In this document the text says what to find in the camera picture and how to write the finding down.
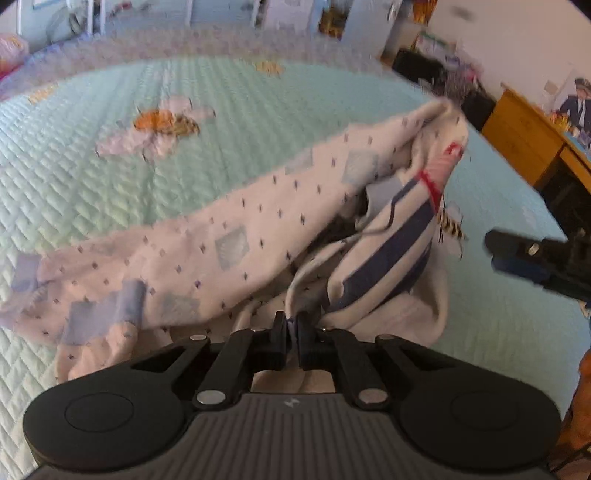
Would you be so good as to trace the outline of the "white patterned baby garment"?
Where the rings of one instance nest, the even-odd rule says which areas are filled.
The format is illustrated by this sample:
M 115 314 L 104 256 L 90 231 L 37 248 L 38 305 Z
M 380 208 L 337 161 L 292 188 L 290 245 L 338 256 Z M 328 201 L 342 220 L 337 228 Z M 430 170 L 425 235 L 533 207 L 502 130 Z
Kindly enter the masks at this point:
M 190 215 L 22 254 L 1 324 L 55 348 L 58 382 L 277 312 L 430 346 L 449 312 L 444 190 L 468 134 L 438 99 L 349 126 Z

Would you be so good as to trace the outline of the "black chair with clothes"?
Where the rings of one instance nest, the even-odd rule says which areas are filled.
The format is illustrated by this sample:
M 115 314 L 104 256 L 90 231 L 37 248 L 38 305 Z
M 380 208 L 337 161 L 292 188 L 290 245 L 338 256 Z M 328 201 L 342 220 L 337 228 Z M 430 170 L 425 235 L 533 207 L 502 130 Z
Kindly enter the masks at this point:
M 439 60 L 402 48 L 394 57 L 392 69 L 433 94 L 451 99 L 479 132 L 496 106 L 497 101 L 484 89 L 478 74 L 466 64 L 449 69 Z

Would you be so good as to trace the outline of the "wooden desk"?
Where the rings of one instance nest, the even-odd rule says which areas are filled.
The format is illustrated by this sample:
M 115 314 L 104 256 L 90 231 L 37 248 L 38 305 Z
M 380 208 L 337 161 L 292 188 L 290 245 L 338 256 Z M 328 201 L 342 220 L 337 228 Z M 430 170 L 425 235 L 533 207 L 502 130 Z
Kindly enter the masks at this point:
M 565 167 L 590 190 L 590 161 L 575 143 L 531 104 L 506 86 L 482 129 L 483 137 L 533 188 L 541 191 Z

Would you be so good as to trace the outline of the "child uniform photo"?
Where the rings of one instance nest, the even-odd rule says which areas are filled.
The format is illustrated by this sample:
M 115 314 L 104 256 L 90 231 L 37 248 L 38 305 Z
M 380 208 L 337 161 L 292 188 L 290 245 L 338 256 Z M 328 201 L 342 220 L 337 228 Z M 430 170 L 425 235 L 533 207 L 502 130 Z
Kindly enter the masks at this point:
M 559 90 L 552 112 L 567 121 L 570 131 L 590 136 L 590 77 L 574 70 Z

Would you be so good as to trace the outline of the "mint green bee quilt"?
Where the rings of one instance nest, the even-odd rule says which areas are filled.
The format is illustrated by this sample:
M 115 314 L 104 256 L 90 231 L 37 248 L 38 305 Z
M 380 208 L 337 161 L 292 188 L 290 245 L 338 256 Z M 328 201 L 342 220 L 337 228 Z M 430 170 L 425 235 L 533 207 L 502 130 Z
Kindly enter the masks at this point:
M 349 126 L 435 101 L 401 80 L 229 57 L 139 61 L 80 74 L 1 107 L 1 306 L 17 258 L 190 215 Z M 578 307 L 496 274 L 485 233 L 560 235 L 544 202 L 468 125 L 446 188 L 468 238 L 438 233 L 449 312 L 432 345 L 532 384 L 566 410 L 589 339 Z M 57 382 L 54 347 L 1 324 L 1 475 L 34 468 L 26 406 Z

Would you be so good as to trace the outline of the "heart patterned bedsheet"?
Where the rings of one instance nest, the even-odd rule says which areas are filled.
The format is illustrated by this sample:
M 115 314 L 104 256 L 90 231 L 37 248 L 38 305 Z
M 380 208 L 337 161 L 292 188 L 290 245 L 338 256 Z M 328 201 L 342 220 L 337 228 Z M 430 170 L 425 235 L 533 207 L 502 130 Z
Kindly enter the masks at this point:
M 106 36 L 83 36 L 30 55 L 1 80 L 3 101 L 78 74 L 143 60 L 178 56 L 287 60 L 396 78 L 374 57 L 324 35 L 250 26 L 200 25 L 187 29 L 137 29 Z

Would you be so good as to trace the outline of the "white room door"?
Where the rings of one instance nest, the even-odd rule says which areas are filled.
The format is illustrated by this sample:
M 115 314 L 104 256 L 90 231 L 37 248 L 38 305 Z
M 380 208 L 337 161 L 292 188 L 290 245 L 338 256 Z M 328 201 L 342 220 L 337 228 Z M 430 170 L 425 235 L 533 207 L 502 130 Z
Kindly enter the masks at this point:
M 379 58 L 386 47 L 402 0 L 355 0 L 349 9 L 342 44 Z

